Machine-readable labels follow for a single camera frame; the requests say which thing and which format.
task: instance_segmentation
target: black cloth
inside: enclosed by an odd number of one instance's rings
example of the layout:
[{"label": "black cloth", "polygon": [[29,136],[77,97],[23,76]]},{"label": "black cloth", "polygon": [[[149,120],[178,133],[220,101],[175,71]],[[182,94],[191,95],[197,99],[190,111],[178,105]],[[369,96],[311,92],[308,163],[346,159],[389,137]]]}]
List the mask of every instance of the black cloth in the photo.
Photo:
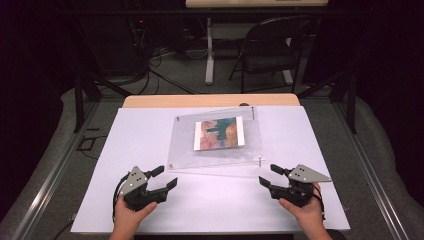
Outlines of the black cloth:
[{"label": "black cloth", "polygon": [[73,88],[77,56],[87,53],[50,7],[7,0],[0,8],[0,219],[47,149],[62,114],[60,97]]}]

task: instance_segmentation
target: painting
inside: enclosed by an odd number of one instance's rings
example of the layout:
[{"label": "painting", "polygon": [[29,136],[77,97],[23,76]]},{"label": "painting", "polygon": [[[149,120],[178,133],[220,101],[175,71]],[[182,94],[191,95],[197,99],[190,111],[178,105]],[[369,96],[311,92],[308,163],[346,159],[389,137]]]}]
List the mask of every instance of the painting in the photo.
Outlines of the painting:
[{"label": "painting", "polygon": [[234,148],[245,145],[242,117],[196,122],[194,150]]}]

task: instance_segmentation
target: human hand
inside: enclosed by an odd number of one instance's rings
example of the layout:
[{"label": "human hand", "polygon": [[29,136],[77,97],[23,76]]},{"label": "human hand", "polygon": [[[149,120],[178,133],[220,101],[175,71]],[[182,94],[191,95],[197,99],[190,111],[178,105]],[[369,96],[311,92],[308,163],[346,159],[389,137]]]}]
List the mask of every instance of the human hand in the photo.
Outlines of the human hand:
[{"label": "human hand", "polygon": [[115,205],[115,225],[110,240],[132,239],[141,221],[155,210],[157,203],[152,202],[140,211],[127,208],[123,196],[119,196]]},{"label": "human hand", "polygon": [[[315,186],[314,194],[320,196],[320,186],[318,183],[313,183],[313,185]],[[310,202],[301,208],[284,198],[280,198],[278,202],[296,217],[297,223],[309,239],[331,239],[323,224],[322,209],[318,199],[312,197]]]}]

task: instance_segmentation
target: chair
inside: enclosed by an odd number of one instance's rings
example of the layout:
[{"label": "chair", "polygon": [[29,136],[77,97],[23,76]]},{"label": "chair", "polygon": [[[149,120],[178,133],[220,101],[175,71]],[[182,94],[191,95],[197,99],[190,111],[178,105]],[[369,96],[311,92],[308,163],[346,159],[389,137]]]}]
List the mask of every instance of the chair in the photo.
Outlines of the chair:
[{"label": "chair", "polygon": [[[316,28],[317,22],[309,16],[271,18],[253,26],[238,44],[237,62],[231,72],[241,71],[241,93],[244,90],[245,73],[260,74],[295,70],[291,92],[294,92],[302,48],[305,40]],[[239,62],[241,69],[236,70]],[[259,91],[277,87],[261,88]]]}]

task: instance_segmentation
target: chair leg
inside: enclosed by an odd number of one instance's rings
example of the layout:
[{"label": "chair leg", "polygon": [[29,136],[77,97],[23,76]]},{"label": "chair leg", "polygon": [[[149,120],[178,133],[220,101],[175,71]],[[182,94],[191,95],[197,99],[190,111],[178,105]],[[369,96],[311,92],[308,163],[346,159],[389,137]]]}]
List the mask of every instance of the chair leg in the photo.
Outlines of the chair leg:
[{"label": "chair leg", "polygon": [[293,83],[292,83],[292,90],[291,93],[294,93],[294,89],[296,88],[296,82],[297,82],[297,74],[299,71],[299,67],[296,68],[296,70],[294,71],[294,77],[293,77]]},{"label": "chair leg", "polygon": [[241,69],[240,93],[244,93],[244,68]]}]

